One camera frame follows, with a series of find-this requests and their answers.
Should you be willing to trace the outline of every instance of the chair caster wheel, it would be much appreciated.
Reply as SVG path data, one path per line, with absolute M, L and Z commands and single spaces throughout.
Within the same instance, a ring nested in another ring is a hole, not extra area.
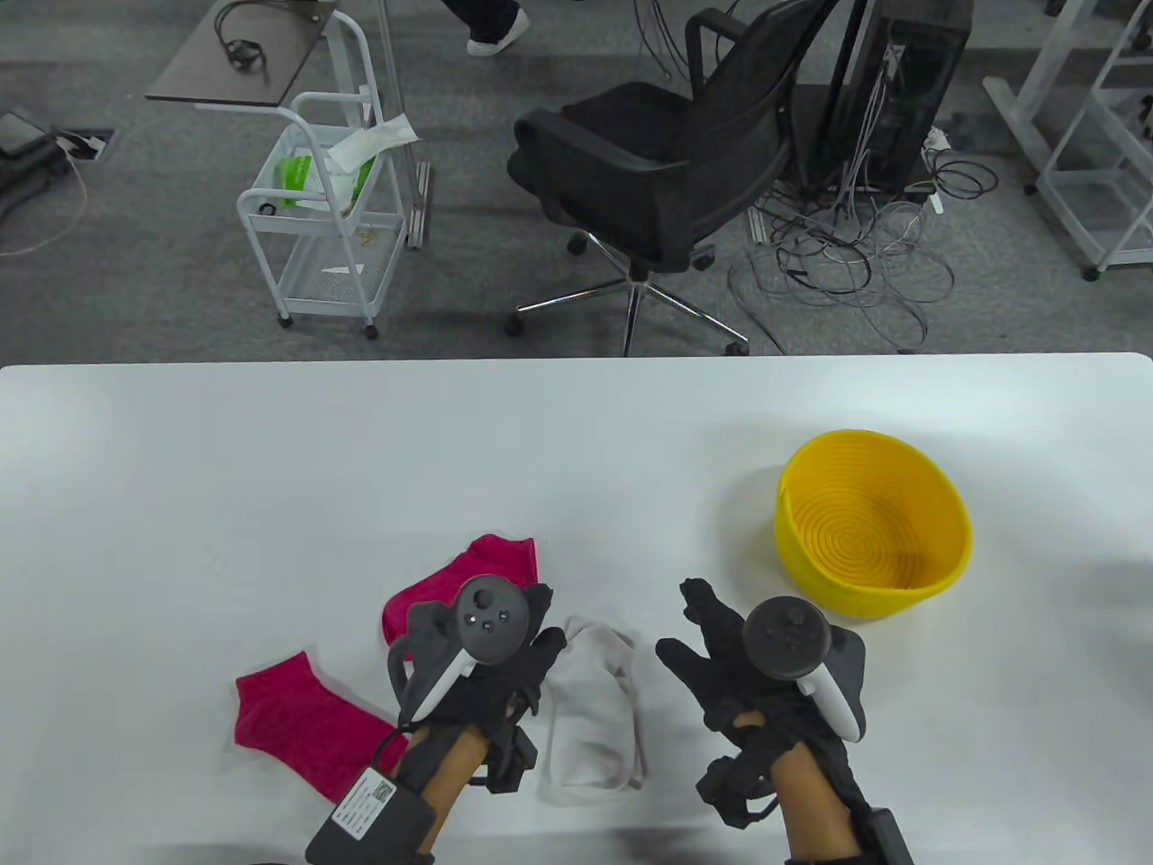
M 505 318 L 506 337 L 519 337 L 523 332 L 525 332 L 525 319 L 521 317 L 520 313 L 513 313 L 507 318 Z

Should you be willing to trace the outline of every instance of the black glove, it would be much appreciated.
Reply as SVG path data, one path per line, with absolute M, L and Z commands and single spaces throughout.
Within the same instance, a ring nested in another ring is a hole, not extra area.
M 800 693 L 796 683 L 771 679 L 748 660 L 740 614 L 721 603 L 704 580 L 685 580 L 680 593 L 687 603 L 685 618 L 700 625 L 708 657 L 668 638 L 657 641 L 657 657 L 704 709 L 704 725 L 724 734 L 741 750 L 734 760 L 722 758 L 709 767 L 698 784 L 706 802 L 715 805 L 731 826 L 744 828 L 763 819 L 773 805 L 761 814 L 749 814 L 745 802 L 774 791 L 769 776 L 773 764 L 804 742 L 850 810 L 859 810 L 861 804 L 867 810 L 849 769 L 845 744 L 816 705 Z M 733 723 L 738 715 L 753 710 L 764 715 L 764 727 L 738 728 Z
M 478 728 L 489 742 L 488 775 L 473 778 L 474 784 L 484 784 L 490 792 L 514 792 L 525 772 L 536 765 L 536 747 L 518 724 L 527 710 L 536 714 L 544 676 L 567 644 L 559 627 L 541 631 L 544 614 L 552 604 L 552 589 L 533 586 L 525 589 L 525 596 L 528 630 L 520 649 L 503 663 L 477 664 L 470 676 L 461 676 L 452 684 L 421 722 L 430 728 L 430 734 L 405 755 L 397 774 L 400 783 L 417 792 L 423 790 L 467 727 Z M 414 619 L 419 627 L 453 626 L 449 608 L 439 603 L 413 607 L 408 617 L 410 629 Z M 400 687 L 395 678 L 393 687 Z
M 552 589 L 537 585 L 525 589 L 525 596 L 528 632 L 520 650 L 504 663 L 477 664 L 470 676 L 458 678 L 425 723 L 473 724 L 495 739 L 503 728 L 515 727 L 526 710 L 536 714 L 541 683 L 567 642 L 559 627 L 541 631 Z

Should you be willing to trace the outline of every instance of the dark tabletop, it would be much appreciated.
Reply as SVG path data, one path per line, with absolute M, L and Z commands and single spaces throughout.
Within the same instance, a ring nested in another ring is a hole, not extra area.
M 228 62 L 212 29 L 217 9 L 226 2 L 212 5 L 144 95 L 146 99 L 274 107 L 288 93 L 337 8 L 334 2 L 316 0 L 284 3 L 295 12 L 257 5 L 234 8 L 221 28 L 225 40 L 251 39 L 261 44 L 265 55 L 263 66 L 257 63 L 253 72 L 242 73 Z

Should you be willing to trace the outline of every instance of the gloved hand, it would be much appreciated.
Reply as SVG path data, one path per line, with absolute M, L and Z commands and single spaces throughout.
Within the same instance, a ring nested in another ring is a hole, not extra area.
M 552 589 L 536 585 L 523 592 L 529 619 L 520 650 L 504 663 L 477 664 L 470 676 L 458 678 L 424 723 L 472 724 L 496 739 L 500 730 L 515 727 L 526 710 L 536 714 L 541 683 L 566 641 L 559 627 L 541 631 L 552 606 Z
M 740 614 L 717 600 L 704 580 L 685 580 L 680 584 L 680 593 L 687 604 L 685 618 L 700 626 L 708 657 L 669 638 L 657 641 L 657 657 L 685 683 L 704 709 L 704 725 L 724 734 L 741 750 L 732 767 L 725 769 L 728 792 L 734 791 L 736 799 L 730 797 L 722 803 L 706 796 L 702 787 L 708 781 L 706 776 L 698 785 L 706 800 L 717 806 L 726 822 L 730 817 L 738 819 L 732 811 L 726 815 L 726 808 L 738 799 L 740 820 L 759 819 L 747 814 L 744 800 L 773 792 L 769 778 L 773 764 L 804 742 L 846 805 L 864 803 L 849 769 L 845 744 L 816 705 L 800 693 L 796 683 L 771 679 L 748 660 L 741 638 L 745 619 Z M 763 716 L 763 725 L 762 719 L 753 715 L 758 712 Z

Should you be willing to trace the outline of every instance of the white sneaker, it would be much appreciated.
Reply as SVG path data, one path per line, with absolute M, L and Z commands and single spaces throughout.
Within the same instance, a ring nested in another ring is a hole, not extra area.
M 504 35 L 500 42 L 475 42 L 474 39 L 469 39 L 468 45 L 465 46 L 465 51 L 473 57 L 492 57 L 493 54 L 499 54 L 517 42 L 526 30 L 528 30 L 528 15 L 525 14 L 523 9 L 517 9 L 517 20 L 512 22 L 512 27 L 508 28 L 508 32 Z

